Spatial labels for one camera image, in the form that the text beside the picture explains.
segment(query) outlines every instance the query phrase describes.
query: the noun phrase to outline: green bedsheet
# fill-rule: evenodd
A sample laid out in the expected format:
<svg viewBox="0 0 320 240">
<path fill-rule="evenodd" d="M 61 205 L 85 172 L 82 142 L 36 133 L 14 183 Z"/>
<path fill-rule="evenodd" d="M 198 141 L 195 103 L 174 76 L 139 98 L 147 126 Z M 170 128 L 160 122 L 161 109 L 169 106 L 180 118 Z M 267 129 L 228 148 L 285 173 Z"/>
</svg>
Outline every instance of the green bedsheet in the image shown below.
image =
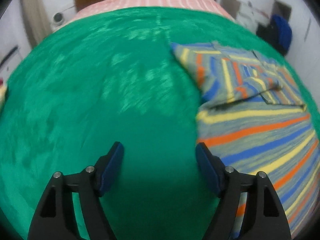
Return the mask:
<svg viewBox="0 0 320 240">
<path fill-rule="evenodd" d="M 77 173 L 114 141 L 125 157 L 101 199 L 119 240 L 201 239 L 218 203 L 196 165 L 200 95 L 170 42 L 218 41 L 286 64 L 320 134 L 317 107 L 268 44 L 220 16 L 176 8 L 128 8 L 67 25 L 9 79 L 0 116 L 0 206 L 26 239 L 55 171 Z M 87 237 L 77 195 L 79 229 Z"/>
</svg>

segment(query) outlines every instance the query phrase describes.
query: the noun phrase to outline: blue stripe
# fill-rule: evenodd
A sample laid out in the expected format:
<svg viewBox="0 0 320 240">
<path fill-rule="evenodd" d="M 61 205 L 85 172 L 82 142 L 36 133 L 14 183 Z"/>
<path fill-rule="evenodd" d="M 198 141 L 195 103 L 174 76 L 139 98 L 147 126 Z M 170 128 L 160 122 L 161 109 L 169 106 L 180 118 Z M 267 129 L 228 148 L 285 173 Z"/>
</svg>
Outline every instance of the blue stripe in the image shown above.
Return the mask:
<svg viewBox="0 0 320 240">
<path fill-rule="evenodd" d="M 278 97 L 278 95 L 276 94 L 276 92 L 269 90 L 270 95 L 273 97 L 273 99 L 276 100 L 276 104 L 281 104 L 281 100 Z"/>
<path fill-rule="evenodd" d="M 290 190 L 288 190 L 283 196 L 281 196 L 280 200 L 281 203 L 286 202 L 293 194 L 294 192 L 299 188 L 299 186 L 302 184 L 302 182 L 307 178 L 307 176 L 310 174 L 312 169 L 314 168 L 314 163 L 316 163 L 317 155 L 313 156 L 313 158 L 310 160 L 311 162 L 308 162 L 308 169 L 306 172 L 299 178 L 299 180 L 294 184 L 294 187 L 292 187 Z"/>
<path fill-rule="evenodd" d="M 291 103 L 296 103 L 296 101 L 292 99 L 291 95 L 287 92 L 286 89 L 282 89 L 281 91 L 284 93 L 284 95 L 289 99 Z"/>
<path fill-rule="evenodd" d="M 215 57 L 210 57 L 210 70 L 211 70 L 211 73 L 212 73 L 215 77 L 218 77 L 218 75 L 217 75 L 217 68 L 216 68 L 216 58 L 215 58 Z"/>
<path fill-rule="evenodd" d="M 265 77 L 268 76 L 265 72 L 260 73 L 260 70 L 259 70 L 256 66 L 252 66 L 252 65 L 249 65 L 249 66 L 250 66 L 251 68 L 255 69 L 255 70 L 259 73 L 259 75 L 263 75 L 263 76 L 265 76 Z"/>
<path fill-rule="evenodd" d="M 281 83 L 280 80 L 275 79 L 275 78 L 267 75 L 266 73 L 262 73 L 261 75 L 264 76 L 264 77 L 266 77 L 266 78 L 271 78 L 271 79 L 272 79 L 272 82 L 273 82 L 277 87 L 280 87 L 280 83 Z"/>
<path fill-rule="evenodd" d="M 215 80 L 212 87 L 210 87 L 210 89 L 202 96 L 202 98 L 208 102 L 210 100 L 212 100 L 214 98 L 214 96 L 216 95 L 217 91 L 220 88 L 220 83 L 219 80 Z"/>
<path fill-rule="evenodd" d="M 304 215 L 306 215 L 308 213 L 308 211 L 311 208 L 312 202 L 314 199 L 316 199 L 318 197 L 318 192 L 319 192 L 319 187 L 318 190 L 317 188 L 314 190 L 313 194 L 311 195 L 309 201 L 306 203 L 306 205 L 304 206 L 304 208 L 299 212 L 299 215 L 296 216 L 296 218 L 293 220 L 294 222 L 291 223 L 290 228 L 295 228 L 297 226 L 297 224 L 301 221 L 302 217 Z"/>
<path fill-rule="evenodd" d="M 285 78 L 285 76 L 280 72 L 280 71 L 277 71 L 278 75 L 282 77 L 282 79 L 287 83 L 287 85 L 295 92 L 295 93 L 298 93 L 300 94 L 300 91 L 298 91 L 295 87 L 293 87 L 290 82 Z"/>
<path fill-rule="evenodd" d="M 216 69 L 216 59 L 215 57 L 210 57 L 210 70 L 211 73 L 217 78 L 217 69 Z M 214 98 L 214 96 L 217 94 L 217 91 L 220 88 L 220 82 L 218 79 L 216 79 L 212 85 L 212 87 L 210 87 L 210 89 L 205 92 L 205 94 L 202 96 L 203 100 L 210 101 Z"/>
<path fill-rule="evenodd" d="M 179 45 L 178 43 L 172 42 L 172 43 L 170 44 L 170 47 L 171 47 L 171 49 L 172 49 L 173 51 L 175 51 L 178 45 Z"/>
<path fill-rule="evenodd" d="M 183 44 L 183 46 L 198 47 L 198 48 L 207 47 L 207 48 L 208 48 L 208 49 L 210 49 L 210 50 L 212 50 L 212 48 L 213 48 L 212 43 L 193 43 L 193 44 Z"/>
<path fill-rule="evenodd" d="M 253 58 L 252 55 L 249 55 L 248 52 L 245 50 L 223 49 L 222 48 L 222 49 L 220 49 L 220 51 L 229 54 L 229 56 L 232 56 L 232 54 L 236 54 L 236 56 L 243 55 L 243 57 Z"/>
<path fill-rule="evenodd" d="M 240 235 L 240 231 L 237 232 L 231 232 L 231 239 L 236 239 Z"/>
<path fill-rule="evenodd" d="M 274 140 L 272 142 L 268 142 L 264 145 L 261 146 L 257 146 L 257 147 L 253 147 L 251 149 L 248 150 L 244 150 L 243 152 L 240 153 L 236 153 L 230 156 L 226 156 L 224 158 L 221 158 L 221 160 L 223 161 L 223 163 L 228 166 L 231 165 L 232 163 L 238 162 L 240 160 L 244 160 L 244 159 L 248 159 L 250 157 L 259 155 L 263 152 L 266 152 L 268 150 L 272 150 L 275 149 L 283 144 L 286 144 L 292 140 L 294 140 L 295 138 L 299 137 L 300 135 L 302 135 L 304 132 L 308 131 L 311 129 L 311 124 L 307 125 L 306 127 L 301 128 L 300 130 L 285 136 L 281 139 L 278 140 Z"/>
<path fill-rule="evenodd" d="M 264 61 L 269 64 L 279 65 L 279 63 L 276 62 L 276 60 L 274 58 L 267 58 L 267 57 L 263 57 L 263 58 L 264 58 Z"/>
<path fill-rule="evenodd" d="M 250 75 L 250 72 L 249 72 L 248 67 L 247 67 L 247 66 L 245 66 L 245 65 L 242 65 L 242 66 L 243 66 L 243 69 L 244 69 L 244 73 L 245 73 L 245 75 L 246 75 L 247 77 L 250 77 L 251 75 Z"/>
<path fill-rule="evenodd" d="M 262 98 L 261 95 L 257 95 L 257 96 L 250 97 L 244 101 L 245 102 L 264 102 L 264 99 Z"/>
<path fill-rule="evenodd" d="M 259 94 L 259 90 L 257 90 L 253 85 L 249 84 L 247 81 L 243 82 L 244 85 L 246 85 L 247 88 L 251 89 L 253 91 L 254 95 Z"/>
</svg>

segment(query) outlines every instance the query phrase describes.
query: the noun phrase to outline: striped towel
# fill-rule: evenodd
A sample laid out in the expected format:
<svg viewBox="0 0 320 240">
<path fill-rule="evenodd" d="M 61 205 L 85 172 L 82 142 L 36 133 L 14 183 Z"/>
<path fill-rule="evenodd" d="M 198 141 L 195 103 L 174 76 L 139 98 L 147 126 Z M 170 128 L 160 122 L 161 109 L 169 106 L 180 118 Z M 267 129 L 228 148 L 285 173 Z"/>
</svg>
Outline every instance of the striped towel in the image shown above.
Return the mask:
<svg viewBox="0 0 320 240">
<path fill-rule="evenodd" d="M 295 236 L 317 200 L 320 154 L 310 114 L 290 73 L 257 51 L 214 42 L 173 43 L 172 49 L 202 93 L 198 142 L 239 172 L 265 171 Z M 234 237 L 245 202 L 242 194 Z"/>
</svg>

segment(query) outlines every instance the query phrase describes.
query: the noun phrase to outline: blue gripper pad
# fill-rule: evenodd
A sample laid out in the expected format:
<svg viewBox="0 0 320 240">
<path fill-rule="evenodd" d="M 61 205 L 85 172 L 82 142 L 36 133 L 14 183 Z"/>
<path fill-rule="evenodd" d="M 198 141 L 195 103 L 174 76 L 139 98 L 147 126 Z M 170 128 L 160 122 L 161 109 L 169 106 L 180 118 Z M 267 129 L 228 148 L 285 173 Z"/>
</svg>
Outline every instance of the blue gripper pad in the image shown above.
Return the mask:
<svg viewBox="0 0 320 240">
<path fill-rule="evenodd" d="M 104 170 L 102 170 L 102 173 L 99 172 L 98 175 L 100 176 L 101 174 L 99 187 L 99 193 L 101 196 L 108 192 L 114 183 L 121 167 L 123 155 L 124 147 L 122 143 L 115 143 L 107 155 L 107 157 L 110 157 L 107 165 Z"/>
<path fill-rule="evenodd" d="M 196 146 L 196 160 L 209 189 L 217 197 L 221 197 L 221 193 L 226 188 L 223 162 L 219 157 L 212 155 L 204 143 Z"/>
</svg>

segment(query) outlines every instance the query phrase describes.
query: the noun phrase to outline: yellow stripe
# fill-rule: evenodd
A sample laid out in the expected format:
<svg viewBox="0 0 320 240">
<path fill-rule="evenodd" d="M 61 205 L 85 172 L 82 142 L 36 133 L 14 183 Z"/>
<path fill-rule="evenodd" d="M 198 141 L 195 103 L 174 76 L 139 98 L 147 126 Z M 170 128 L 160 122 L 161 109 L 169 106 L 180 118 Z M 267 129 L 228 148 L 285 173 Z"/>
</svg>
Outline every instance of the yellow stripe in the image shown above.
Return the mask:
<svg viewBox="0 0 320 240">
<path fill-rule="evenodd" d="M 317 176 L 320 168 L 320 162 L 318 163 L 316 170 L 313 172 L 309 182 L 307 185 L 304 187 L 304 189 L 301 191 L 299 196 L 296 198 L 296 200 L 293 202 L 293 204 L 285 211 L 285 214 L 288 217 L 288 214 L 295 208 L 295 206 L 300 202 L 300 200 L 306 195 L 306 192 L 308 189 L 311 187 L 312 183 L 314 182 L 315 177 Z"/>
<path fill-rule="evenodd" d="M 267 91 L 266 84 L 259 78 L 251 77 L 255 82 L 258 82 L 261 86 L 264 92 L 268 95 L 268 97 L 271 99 L 272 103 L 275 105 L 276 101 L 273 99 L 273 96 L 270 94 L 269 91 Z"/>
<path fill-rule="evenodd" d="M 258 72 L 257 72 L 255 69 L 253 69 L 252 72 L 253 72 L 253 75 L 254 75 L 255 77 L 258 76 Z"/>
<path fill-rule="evenodd" d="M 233 55 L 229 55 L 230 58 L 233 59 L 238 59 L 238 60 L 245 60 L 245 61 L 252 61 L 252 62 L 260 62 L 259 60 L 257 60 L 256 58 L 248 58 L 248 57 L 238 57 L 238 56 L 233 56 Z"/>
<path fill-rule="evenodd" d="M 284 97 L 285 100 L 287 100 L 287 103 L 290 105 L 291 101 L 285 96 L 285 94 L 282 92 L 282 90 L 280 90 L 280 93 L 282 94 L 282 96 Z"/>
<path fill-rule="evenodd" d="M 184 48 L 180 57 L 180 61 L 185 68 L 187 68 L 187 60 L 188 60 L 189 52 L 190 52 L 189 49 Z"/>
<path fill-rule="evenodd" d="M 312 204 L 311 204 L 310 207 L 312 207 L 312 206 L 315 204 L 316 201 L 317 201 L 317 199 L 315 199 L 315 200 L 312 202 Z M 300 219 L 300 222 L 298 223 L 298 225 L 296 225 L 296 227 L 294 228 L 294 230 L 293 230 L 293 232 L 292 232 L 292 234 L 291 234 L 292 236 L 294 235 L 294 233 L 297 231 L 297 229 L 299 228 L 299 226 L 301 225 L 301 223 L 305 220 L 306 216 L 308 216 L 308 215 L 310 215 L 309 212 L 307 212 L 307 213 L 303 216 L 303 218 Z"/>
<path fill-rule="evenodd" d="M 266 64 L 267 66 L 273 68 L 274 70 L 276 70 L 276 65 L 275 64 L 270 64 L 270 63 L 267 63 L 267 62 L 264 62 L 264 64 Z"/>
<path fill-rule="evenodd" d="M 276 76 L 277 78 L 279 78 L 279 79 L 282 81 L 283 85 L 284 85 L 284 86 L 286 87 L 286 89 L 288 90 L 288 92 L 295 98 L 295 100 L 297 101 L 297 103 L 298 103 L 298 104 L 302 104 L 302 101 L 300 100 L 300 98 L 298 98 L 298 97 L 296 96 L 296 94 L 295 94 L 295 93 L 291 90 L 291 88 L 288 86 L 287 82 L 285 82 L 284 79 L 283 79 L 280 75 L 277 75 L 276 73 L 273 73 L 273 72 L 268 71 L 268 70 L 267 70 L 267 72 L 270 73 L 270 74 L 272 74 L 272 75 L 274 75 L 274 76 Z"/>
<path fill-rule="evenodd" d="M 193 50 L 192 52 L 201 54 L 221 54 L 218 50 Z"/>
<path fill-rule="evenodd" d="M 265 173 L 270 173 L 277 168 L 281 167 L 286 162 L 290 161 L 293 157 L 295 157 L 302 149 L 311 141 L 311 139 L 315 136 L 316 132 L 313 131 L 302 143 L 300 143 L 296 148 L 294 148 L 291 152 L 277 159 L 276 161 L 257 169 L 254 172 L 251 172 L 252 175 L 257 174 L 258 171 L 264 171 Z"/>
<path fill-rule="evenodd" d="M 235 95 L 233 93 L 233 88 L 232 88 L 232 84 L 231 84 L 231 78 L 230 78 L 230 74 L 228 71 L 228 66 L 227 66 L 227 62 L 223 59 L 222 61 L 222 67 L 223 67 L 223 73 L 224 73 L 224 79 L 226 82 L 226 86 L 227 86 L 227 103 L 231 103 L 233 101 L 235 101 Z"/>
<path fill-rule="evenodd" d="M 197 120 L 202 120 L 207 124 L 214 124 L 218 122 L 226 122 L 231 120 L 237 120 L 245 117 L 254 116 L 270 116 L 280 114 L 295 114 L 303 113 L 301 108 L 294 109 L 277 109 L 277 110 L 245 110 L 227 114 L 208 115 L 208 111 L 201 111 L 197 114 Z"/>
</svg>

